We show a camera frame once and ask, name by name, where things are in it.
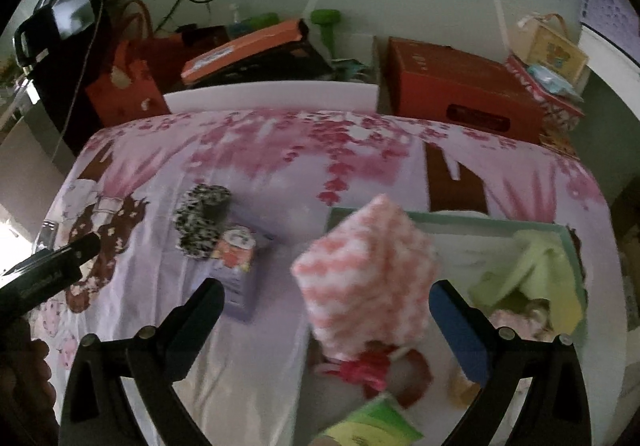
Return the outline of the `black white leopard scrunchie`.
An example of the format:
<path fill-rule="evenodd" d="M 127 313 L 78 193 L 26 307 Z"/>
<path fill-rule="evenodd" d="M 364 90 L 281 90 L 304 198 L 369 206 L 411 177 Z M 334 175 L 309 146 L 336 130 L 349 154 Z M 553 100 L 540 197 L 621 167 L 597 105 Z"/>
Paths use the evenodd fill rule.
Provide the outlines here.
<path fill-rule="evenodd" d="M 232 193 L 220 185 L 197 184 L 186 192 L 174 215 L 178 248 L 194 260 L 207 260 L 224 229 Z"/>

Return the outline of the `light green cloth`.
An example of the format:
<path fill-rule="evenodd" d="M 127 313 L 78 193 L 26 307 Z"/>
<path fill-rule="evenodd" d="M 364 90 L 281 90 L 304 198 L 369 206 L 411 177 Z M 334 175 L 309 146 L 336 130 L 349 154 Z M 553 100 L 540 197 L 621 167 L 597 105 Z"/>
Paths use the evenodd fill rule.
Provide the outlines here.
<path fill-rule="evenodd" d="M 573 334 L 585 316 L 582 287 L 574 264 L 554 232 L 523 229 L 513 236 L 521 249 L 512 266 L 484 273 L 470 289 L 477 308 L 494 310 L 517 293 L 549 305 L 549 325 L 557 333 Z"/>

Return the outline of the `white tray with teal rim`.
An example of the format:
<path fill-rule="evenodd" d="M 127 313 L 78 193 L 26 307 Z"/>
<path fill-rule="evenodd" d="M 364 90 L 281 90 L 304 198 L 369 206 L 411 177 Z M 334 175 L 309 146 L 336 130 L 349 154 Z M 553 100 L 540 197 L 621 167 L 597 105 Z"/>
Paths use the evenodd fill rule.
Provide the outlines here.
<path fill-rule="evenodd" d="M 410 218 L 431 237 L 437 252 L 438 276 L 472 303 L 471 290 L 491 272 L 510 270 L 525 249 L 514 238 L 520 230 L 548 232 L 562 244 L 574 273 L 572 291 L 582 306 L 588 307 L 588 291 L 576 250 L 567 227 L 555 224 L 492 220 L 480 214 L 463 212 L 418 213 Z M 424 434 L 421 445 L 440 445 L 464 414 L 449 398 L 449 381 L 457 369 L 454 353 L 434 322 L 429 322 L 419 341 L 410 344 L 426 358 L 434 377 L 430 387 L 405 411 L 413 426 Z M 328 426 L 332 426 L 366 398 L 362 388 L 304 371 L 291 443 L 307 445 Z"/>

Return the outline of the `red gift bag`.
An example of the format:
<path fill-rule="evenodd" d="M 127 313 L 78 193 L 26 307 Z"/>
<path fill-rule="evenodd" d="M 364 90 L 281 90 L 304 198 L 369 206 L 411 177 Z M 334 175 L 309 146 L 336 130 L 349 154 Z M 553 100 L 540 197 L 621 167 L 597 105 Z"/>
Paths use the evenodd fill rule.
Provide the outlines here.
<path fill-rule="evenodd" d="M 102 125 L 110 128 L 169 114 L 165 95 L 183 87 L 183 66 L 194 56 L 180 33 L 154 36 L 150 12 L 142 1 L 126 2 L 102 72 L 86 87 Z"/>

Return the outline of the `purple cartoon tissue pack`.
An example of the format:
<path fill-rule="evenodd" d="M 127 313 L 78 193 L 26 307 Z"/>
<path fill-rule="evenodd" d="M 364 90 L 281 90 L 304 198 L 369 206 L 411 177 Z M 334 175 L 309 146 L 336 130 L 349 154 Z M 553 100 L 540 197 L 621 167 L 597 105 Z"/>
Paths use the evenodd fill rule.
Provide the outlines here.
<path fill-rule="evenodd" d="M 264 262 L 276 238 L 256 224 L 229 218 L 209 259 L 212 273 L 224 287 L 224 314 L 249 322 L 254 314 Z"/>

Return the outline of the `pink white fuzzy cloth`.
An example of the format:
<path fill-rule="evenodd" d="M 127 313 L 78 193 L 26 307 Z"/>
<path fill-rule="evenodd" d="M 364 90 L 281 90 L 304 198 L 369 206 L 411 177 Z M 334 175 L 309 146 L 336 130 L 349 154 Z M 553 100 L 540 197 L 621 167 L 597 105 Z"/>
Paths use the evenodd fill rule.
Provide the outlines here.
<path fill-rule="evenodd" d="M 347 362 L 372 342 L 421 340 L 439 262 L 431 237 L 378 195 L 314 241 L 291 273 L 323 354 Z"/>

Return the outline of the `white curved desk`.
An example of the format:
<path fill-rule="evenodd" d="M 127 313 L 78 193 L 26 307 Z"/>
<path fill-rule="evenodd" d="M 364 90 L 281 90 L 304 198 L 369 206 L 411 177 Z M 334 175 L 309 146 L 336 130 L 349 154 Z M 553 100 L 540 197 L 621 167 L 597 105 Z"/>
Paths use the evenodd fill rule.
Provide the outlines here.
<path fill-rule="evenodd" d="M 616 45 L 587 26 L 580 30 L 579 48 L 588 67 L 621 98 L 639 95 L 639 65 Z"/>

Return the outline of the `green dumbbell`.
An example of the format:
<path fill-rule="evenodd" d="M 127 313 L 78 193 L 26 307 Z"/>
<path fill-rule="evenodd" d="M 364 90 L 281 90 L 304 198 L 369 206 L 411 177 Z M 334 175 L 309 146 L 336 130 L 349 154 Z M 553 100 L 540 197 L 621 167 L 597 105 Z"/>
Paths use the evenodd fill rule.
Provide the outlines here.
<path fill-rule="evenodd" d="M 339 10 L 313 10 L 310 21 L 319 28 L 320 40 L 332 59 L 335 58 L 335 27 L 341 22 L 342 14 Z"/>

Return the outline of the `lavender perforated basket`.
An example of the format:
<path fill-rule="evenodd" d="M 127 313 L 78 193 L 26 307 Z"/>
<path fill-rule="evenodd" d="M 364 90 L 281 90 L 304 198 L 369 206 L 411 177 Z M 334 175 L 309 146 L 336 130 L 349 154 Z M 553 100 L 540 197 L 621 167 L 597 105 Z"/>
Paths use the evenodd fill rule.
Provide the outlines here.
<path fill-rule="evenodd" d="M 580 21 L 627 52 L 639 44 L 639 15 L 629 0 L 582 0 Z"/>

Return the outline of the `blue wet wipes pack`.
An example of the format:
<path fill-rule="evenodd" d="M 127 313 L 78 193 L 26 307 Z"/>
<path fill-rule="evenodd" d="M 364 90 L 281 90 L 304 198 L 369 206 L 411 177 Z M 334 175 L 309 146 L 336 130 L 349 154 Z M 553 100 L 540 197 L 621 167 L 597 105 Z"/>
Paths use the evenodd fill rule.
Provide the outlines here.
<path fill-rule="evenodd" d="M 572 102 L 583 102 L 580 96 L 565 78 L 556 72 L 539 64 L 533 64 L 526 68 L 527 73 L 538 83 L 546 92 L 569 99 Z"/>

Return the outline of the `round tan pouch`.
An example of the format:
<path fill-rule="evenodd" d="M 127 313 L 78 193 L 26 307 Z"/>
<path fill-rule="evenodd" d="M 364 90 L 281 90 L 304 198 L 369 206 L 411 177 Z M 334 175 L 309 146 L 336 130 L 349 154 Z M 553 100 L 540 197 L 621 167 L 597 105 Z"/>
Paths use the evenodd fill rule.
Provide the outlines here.
<path fill-rule="evenodd" d="M 455 407 L 469 408 L 479 392 L 480 385 L 465 377 L 461 369 L 455 369 L 452 372 L 448 384 L 448 397 Z"/>

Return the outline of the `pink cartoon print bedsheet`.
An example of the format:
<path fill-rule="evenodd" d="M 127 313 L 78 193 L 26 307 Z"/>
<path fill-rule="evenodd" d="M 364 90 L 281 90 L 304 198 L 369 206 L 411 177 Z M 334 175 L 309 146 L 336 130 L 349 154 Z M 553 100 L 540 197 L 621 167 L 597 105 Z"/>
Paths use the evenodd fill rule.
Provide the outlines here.
<path fill-rule="evenodd" d="M 627 319 L 610 210 L 577 160 L 453 124 L 347 111 L 170 114 L 106 128 L 81 151 L 47 214 L 55 241 L 99 230 L 106 253 L 32 315 L 63 393 L 79 341 L 131 336 L 181 303 L 207 266 L 178 247 L 174 214 L 199 184 L 231 190 L 241 215 L 276 244 L 260 268 L 253 316 L 222 318 L 178 386 L 217 445 L 291 445 L 326 420 L 300 394 L 309 336 L 288 270 L 334 208 L 379 194 L 409 212 L 461 211 L 554 223 L 577 236 L 586 321 L 582 370 L 592 438 L 612 435 L 626 365 Z"/>

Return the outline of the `green tissue pack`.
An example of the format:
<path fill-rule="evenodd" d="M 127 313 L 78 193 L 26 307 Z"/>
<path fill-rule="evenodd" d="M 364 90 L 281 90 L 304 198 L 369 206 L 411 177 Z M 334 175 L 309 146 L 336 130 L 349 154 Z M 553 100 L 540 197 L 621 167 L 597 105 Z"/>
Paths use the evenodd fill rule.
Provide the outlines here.
<path fill-rule="evenodd" d="M 397 400 L 383 393 L 320 432 L 309 445 L 408 446 L 423 437 Z"/>

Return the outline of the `pink cream scrunchie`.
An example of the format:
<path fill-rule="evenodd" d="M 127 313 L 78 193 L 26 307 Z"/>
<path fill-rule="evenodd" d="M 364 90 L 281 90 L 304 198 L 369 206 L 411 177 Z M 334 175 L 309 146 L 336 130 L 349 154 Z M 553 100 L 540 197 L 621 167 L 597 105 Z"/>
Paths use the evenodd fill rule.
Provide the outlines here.
<path fill-rule="evenodd" d="M 555 333 L 550 324 L 550 310 L 545 300 L 533 300 L 520 312 L 495 310 L 489 321 L 495 328 L 509 327 L 522 339 L 538 342 L 552 342 Z"/>

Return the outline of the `red white patterned box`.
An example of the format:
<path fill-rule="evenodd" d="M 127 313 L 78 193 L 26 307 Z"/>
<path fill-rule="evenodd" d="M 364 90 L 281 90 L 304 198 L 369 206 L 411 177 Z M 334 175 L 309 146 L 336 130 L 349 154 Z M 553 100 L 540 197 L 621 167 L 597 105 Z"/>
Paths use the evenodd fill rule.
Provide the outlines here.
<path fill-rule="evenodd" d="M 561 96 L 547 92 L 526 70 L 524 64 L 512 53 L 504 63 L 506 70 L 512 73 L 518 82 L 533 96 L 535 102 L 544 110 L 544 120 L 565 132 L 573 131 L 583 117 L 584 112 Z"/>

